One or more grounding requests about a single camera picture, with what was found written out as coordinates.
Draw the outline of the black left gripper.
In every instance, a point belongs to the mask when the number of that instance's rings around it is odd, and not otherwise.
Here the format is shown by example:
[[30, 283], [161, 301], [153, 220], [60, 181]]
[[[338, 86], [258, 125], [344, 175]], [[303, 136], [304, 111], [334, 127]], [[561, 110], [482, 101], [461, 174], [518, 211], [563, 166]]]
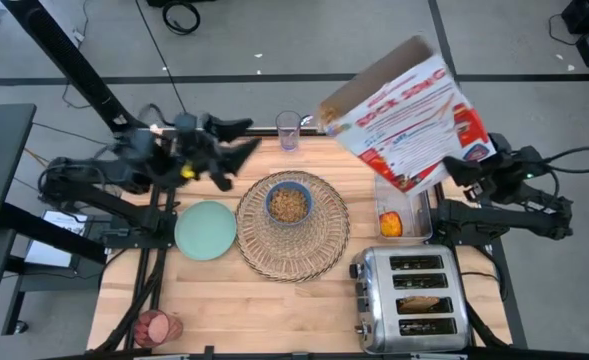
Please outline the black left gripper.
[[219, 181], [220, 154], [224, 171], [237, 176], [261, 144], [260, 138], [251, 138], [218, 150], [219, 141], [232, 142], [243, 136], [253, 125], [250, 118], [221, 120], [210, 113], [194, 115], [184, 112], [174, 118], [172, 125], [176, 136], [178, 175], [182, 181], [199, 180], [203, 172], [207, 172], [212, 181]]

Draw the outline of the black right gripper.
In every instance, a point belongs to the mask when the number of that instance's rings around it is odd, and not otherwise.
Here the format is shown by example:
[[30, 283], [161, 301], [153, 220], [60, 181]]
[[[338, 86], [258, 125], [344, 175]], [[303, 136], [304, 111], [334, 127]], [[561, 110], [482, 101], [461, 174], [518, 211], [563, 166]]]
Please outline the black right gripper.
[[490, 133], [489, 139], [496, 153], [481, 161], [463, 161], [451, 156], [442, 160], [457, 186], [470, 186], [465, 191], [469, 201], [480, 203], [522, 203], [522, 186], [526, 179], [527, 153], [513, 150], [506, 138]]

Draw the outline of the blue bowl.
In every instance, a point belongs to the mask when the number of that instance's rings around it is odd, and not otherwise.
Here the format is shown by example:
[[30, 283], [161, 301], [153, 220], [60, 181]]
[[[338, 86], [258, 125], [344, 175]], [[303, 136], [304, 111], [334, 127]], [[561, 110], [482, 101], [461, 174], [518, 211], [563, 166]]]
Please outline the blue bowl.
[[266, 212], [279, 225], [302, 224], [311, 215], [313, 207], [311, 191], [296, 181], [279, 182], [265, 196]]

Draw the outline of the white red cereal box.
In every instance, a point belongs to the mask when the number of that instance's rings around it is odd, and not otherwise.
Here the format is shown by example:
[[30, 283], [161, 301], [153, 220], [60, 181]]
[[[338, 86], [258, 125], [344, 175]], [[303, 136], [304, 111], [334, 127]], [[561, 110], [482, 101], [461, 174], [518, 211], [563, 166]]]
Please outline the white red cereal box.
[[407, 197], [444, 180], [442, 161], [495, 154], [444, 58], [413, 36], [323, 100], [324, 133]]

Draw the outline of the red yellow apple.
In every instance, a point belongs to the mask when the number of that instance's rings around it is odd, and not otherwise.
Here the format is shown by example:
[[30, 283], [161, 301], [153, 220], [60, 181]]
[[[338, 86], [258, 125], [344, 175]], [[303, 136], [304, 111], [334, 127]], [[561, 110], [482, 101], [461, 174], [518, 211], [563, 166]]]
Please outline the red yellow apple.
[[403, 222], [398, 212], [389, 211], [379, 215], [380, 233], [383, 237], [403, 235]]

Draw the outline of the green plate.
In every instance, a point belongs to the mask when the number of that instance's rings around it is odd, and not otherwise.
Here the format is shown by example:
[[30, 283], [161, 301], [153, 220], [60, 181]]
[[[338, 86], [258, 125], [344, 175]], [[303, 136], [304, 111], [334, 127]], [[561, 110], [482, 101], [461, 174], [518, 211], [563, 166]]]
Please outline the green plate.
[[236, 218], [228, 207], [216, 201], [202, 201], [178, 216], [174, 240], [186, 257], [209, 261], [227, 252], [236, 233]]

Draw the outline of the brown toast slice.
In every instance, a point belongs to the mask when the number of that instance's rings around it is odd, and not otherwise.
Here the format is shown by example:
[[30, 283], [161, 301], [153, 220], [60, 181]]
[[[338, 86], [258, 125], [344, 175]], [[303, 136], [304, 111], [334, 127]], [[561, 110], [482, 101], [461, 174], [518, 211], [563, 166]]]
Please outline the brown toast slice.
[[439, 302], [439, 297], [412, 296], [400, 299], [397, 308], [400, 314], [427, 313]]

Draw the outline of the red plastic cup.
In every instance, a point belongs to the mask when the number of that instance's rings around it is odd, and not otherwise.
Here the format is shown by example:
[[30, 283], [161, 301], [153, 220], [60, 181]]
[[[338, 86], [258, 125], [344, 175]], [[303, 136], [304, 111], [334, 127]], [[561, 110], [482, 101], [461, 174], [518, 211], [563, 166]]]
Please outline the red plastic cup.
[[142, 348], [154, 348], [174, 341], [182, 333], [182, 322], [161, 310], [145, 311], [134, 323], [134, 341]]

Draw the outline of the clear drinking glass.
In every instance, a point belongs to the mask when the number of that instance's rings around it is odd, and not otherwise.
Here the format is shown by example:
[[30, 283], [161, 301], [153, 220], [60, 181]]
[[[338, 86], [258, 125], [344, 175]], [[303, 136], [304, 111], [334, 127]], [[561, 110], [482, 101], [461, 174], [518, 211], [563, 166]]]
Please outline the clear drinking glass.
[[298, 148], [301, 116], [294, 111], [282, 111], [276, 116], [275, 125], [281, 148], [294, 151]]

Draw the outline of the clear plastic container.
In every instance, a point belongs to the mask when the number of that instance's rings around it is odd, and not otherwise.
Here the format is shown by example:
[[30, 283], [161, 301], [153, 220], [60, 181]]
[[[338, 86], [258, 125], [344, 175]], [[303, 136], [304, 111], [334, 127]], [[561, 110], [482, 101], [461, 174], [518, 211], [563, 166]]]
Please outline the clear plastic container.
[[[424, 191], [414, 197], [408, 197], [377, 175], [374, 182], [376, 204], [376, 232], [383, 240], [390, 241], [424, 241], [432, 236], [430, 220], [430, 203], [428, 192]], [[379, 215], [385, 212], [398, 212], [403, 222], [403, 235], [400, 237], [383, 237], [380, 233]]]

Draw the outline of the brown cereal flakes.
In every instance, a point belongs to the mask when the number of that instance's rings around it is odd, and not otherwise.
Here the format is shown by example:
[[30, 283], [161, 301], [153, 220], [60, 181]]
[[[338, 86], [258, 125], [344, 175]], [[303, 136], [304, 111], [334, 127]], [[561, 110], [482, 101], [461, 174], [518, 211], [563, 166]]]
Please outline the brown cereal flakes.
[[279, 188], [270, 196], [269, 214], [278, 222], [293, 224], [302, 221], [309, 212], [305, 194], [294, 188]]

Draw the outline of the round woven placemat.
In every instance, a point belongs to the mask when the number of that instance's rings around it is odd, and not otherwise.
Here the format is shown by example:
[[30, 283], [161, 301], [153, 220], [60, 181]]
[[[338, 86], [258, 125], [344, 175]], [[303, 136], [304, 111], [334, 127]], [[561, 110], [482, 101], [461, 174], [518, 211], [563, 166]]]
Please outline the round woven placemat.
[[[270, 218], [268, 193], [292, 182], [311, 195], [309, 216], [298, 224]], [[235, 244], [256, 273], [277, 282], [304, 282], [329, 271], [341, 259], [350, 238], [348, 209], [325, 180], [304, 171], [271, 174], [241, 197], [236, 207]]]

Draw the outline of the silver four-slot toaster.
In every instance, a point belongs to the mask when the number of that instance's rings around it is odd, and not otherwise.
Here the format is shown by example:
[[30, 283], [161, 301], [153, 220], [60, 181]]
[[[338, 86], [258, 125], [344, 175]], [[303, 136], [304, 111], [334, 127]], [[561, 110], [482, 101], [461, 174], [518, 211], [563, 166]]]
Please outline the silver four-slot toaster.
[[[370, 247], [349, 266], [363, 351], [391, 355], [449, 352], [471, 342], [457, 258], [443, 245]], [[427, 313], [400, 314], [400, 299], [439, 297]]]

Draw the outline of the white paper sheet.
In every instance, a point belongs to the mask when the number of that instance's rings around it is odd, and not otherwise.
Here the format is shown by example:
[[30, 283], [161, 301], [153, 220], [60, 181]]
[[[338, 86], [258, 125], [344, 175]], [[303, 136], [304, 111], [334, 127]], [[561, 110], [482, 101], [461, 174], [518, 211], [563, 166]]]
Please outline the white paper sheet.
[[[47, 210], [43, 213], [42, 219], [60, 228], [71, 231], [77, 235], [87, 233], [85, 221], [87, 215], [76, 214], [68, 216], [62, 212]], [[31, 240], [27, 247], [25, 261], [30, 264], [70, 268], [76, 270], [79, 258], [71, 253], [59, 250], [51, 245], [37, 240]]]

